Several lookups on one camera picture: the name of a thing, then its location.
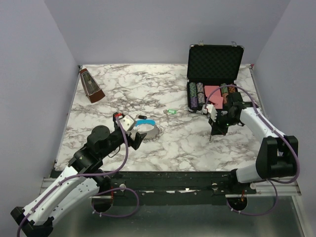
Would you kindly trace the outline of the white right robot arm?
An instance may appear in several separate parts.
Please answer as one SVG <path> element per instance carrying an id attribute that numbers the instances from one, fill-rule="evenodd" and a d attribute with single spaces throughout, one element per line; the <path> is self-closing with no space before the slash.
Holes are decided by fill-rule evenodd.
<path id="1" fill-rule="evenodd" d="M 217 113 L 216 120 L 209 119 L 211 135 L 226 135 L 234 125 L 246 126 L 261 142 L 254 164 L 233 169 L 227 181 L 228 190 L 234 194 L 245 188 L 245 183 L 266 179 L 295 177 L 298 173 L 298 139 L 276 129 L 257 108 L 256 104 L 244 102 L 239 92 L 226 96 L 224 110 Z"/>

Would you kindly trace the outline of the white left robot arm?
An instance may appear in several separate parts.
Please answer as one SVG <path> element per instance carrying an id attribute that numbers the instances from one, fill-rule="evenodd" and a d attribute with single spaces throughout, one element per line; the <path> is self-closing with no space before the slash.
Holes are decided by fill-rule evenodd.
<path id="1" fill-rule="evenodd" d="M 113 132 L 103 125 L 93 128 L 85 145 L 74 154 L 58 178 L 34 201 L 11 211 L 18 224 L 16 235 L 24 233 L 28 237 L 47 237 L 54 223 L 68 208 L 93 195 L 111 192 L 110 176 L 125 166 L 127 158 L 113 171 L 104 172 L 100 167 L 103 158 L 121 145 L 134 150 L 140 147 L 146 133 L 136 132 L 131 137 L 131 128 L 131 125 L 124 127 L 120 122 L 115 123 Z"/>

